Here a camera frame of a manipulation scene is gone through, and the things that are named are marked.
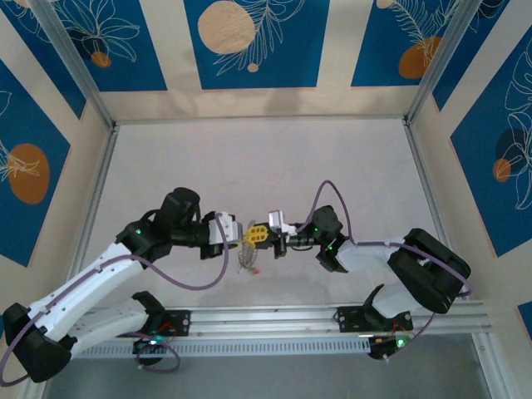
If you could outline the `yellow toy with wire whisk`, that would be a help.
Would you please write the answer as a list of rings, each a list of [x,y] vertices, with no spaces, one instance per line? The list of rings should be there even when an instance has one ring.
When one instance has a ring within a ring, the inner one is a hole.
[[[243,241],[239,246],[238,265],[239,272],[247,271],[252,274],[258,257],[258,250],[251,244]]]

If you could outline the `circuit board with green light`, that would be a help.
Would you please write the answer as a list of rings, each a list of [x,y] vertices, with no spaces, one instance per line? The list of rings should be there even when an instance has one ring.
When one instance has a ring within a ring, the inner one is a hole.
[[[162,342],[157,338],[145,336],[142,334],[135,335],[135,341],[133,342],[132,353],[135,356],[155,356],[166,354],[167,350],[162,345]]]
[[[389,361],[407,343],[404,337],[370,337],[368,338],[370,352],[368,356],[378,361]]]

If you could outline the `long aluminium frame rail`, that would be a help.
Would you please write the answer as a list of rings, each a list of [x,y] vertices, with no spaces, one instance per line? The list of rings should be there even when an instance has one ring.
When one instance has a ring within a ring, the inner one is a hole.
[[[334,320],[334,313],[343,306],[336,305],[282,306],[254,308],[172,308],[170,311],[189,311],[190,328],[186,337],[267,337],[275,334],[326,334],[354,333],[360,336],[387,335],[390,332],[341,332]],[[483,303],[460,300],[450,311],[437,314],[426,309],[410,311],[413,322],[411,332],[400,334],[429,333],[489,333],[493,326]]]

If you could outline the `aluminium side frame rail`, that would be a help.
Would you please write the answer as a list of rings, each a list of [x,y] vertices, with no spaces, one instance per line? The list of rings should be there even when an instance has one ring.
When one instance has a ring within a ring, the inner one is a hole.
[[[62,250],[62,272],[58,275],[57,287],[68,282],[86,264],[86,253],[117,136],[115,127],[99,135],[90,135],[78,150],[69,155],[66,198],[72,206],[66,210],[64,220],[72,221],[74,225],[62,228],[66,237],[61,242],[66,248]]]
[[[421,182],[421,186],[424,192],[424,195],[426,197],[426,202],[429,208],[429,212],[431,215],[432,223],[434,225],[434,236],[446,247],[451,247],[451,244],[449,242],[448,234],[446,232],[446,227],[443,224],[441,213],[438,209],[435,192],[433,190],[433,184],[431,181],[431,177],[429,174],[429,171],[426,166],[426,162],[423,159],[423,155],[421,152],[421,147],[418,143],[418,140],[416,138],[415,131],[411,128],[411,126],[408,124],[406,119],[402,120],[402,124],[404,127],[406,139],[408,141],[408,145],[411,150],[411,155],[414,160],[417,174],[419,175],[419,179]]]

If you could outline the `aluminium corner post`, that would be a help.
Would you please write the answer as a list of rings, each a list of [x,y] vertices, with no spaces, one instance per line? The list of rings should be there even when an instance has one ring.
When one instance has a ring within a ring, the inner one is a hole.
[[[457,0],[456,13],[451,18],[449,26],[441,39],[440,45],[418,85],[418,90],[411,102],[408,112],[404,116],[406,126],[411,127],[413,125],[417,117],[421,114],[425,103],[432,96],[432,92],[436,88],[443,72],[456,52],[456,48],[465,35],[465,32],[470,25],[470,21],[475,16],[480,3],[481,0]]]
[[[27,0],[27,2],[87,103],[92,106],[102,124],[112,132],[115,129],[115,121],[52,4],[47,0]]]

